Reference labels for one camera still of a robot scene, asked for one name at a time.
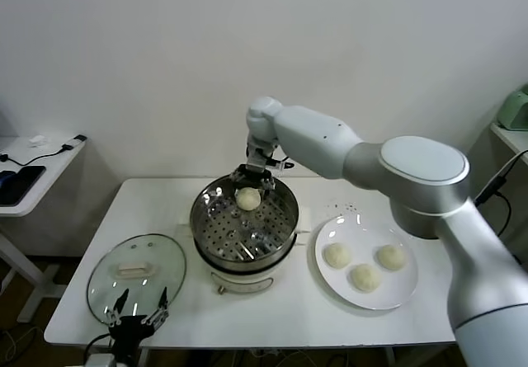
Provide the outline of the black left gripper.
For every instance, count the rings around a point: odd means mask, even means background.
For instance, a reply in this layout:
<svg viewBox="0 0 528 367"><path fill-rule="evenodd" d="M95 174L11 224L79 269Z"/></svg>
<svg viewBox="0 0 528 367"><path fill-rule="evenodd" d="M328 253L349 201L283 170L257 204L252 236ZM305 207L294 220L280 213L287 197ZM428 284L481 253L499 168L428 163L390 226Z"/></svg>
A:
<svg viewBox="0 0 528 367"><path fill-rule="evenodd" d="M121 317L121 312L129 296L129 289L116 299L112 308L105 311L109 333L114 340L111 353L115 357L132 357L139 349L142 340L155 333L155 326L162 326L168 318L167 287L162 291L158 307L150 315Z"/></svg>

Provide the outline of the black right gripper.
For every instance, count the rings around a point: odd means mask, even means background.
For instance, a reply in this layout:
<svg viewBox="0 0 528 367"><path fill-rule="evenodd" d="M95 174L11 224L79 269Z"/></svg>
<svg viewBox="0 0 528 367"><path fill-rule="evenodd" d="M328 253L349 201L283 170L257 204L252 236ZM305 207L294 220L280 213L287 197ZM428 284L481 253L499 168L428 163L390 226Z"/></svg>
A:
<svg viewBox="0 0 528 367"><path fill-rule="evenodd" d="M276 188L275 178L269 170L248 168L247 164L240 164L229 174L229 180L234 194L246 187L259 188L261 196L265 198Z"/></svg>

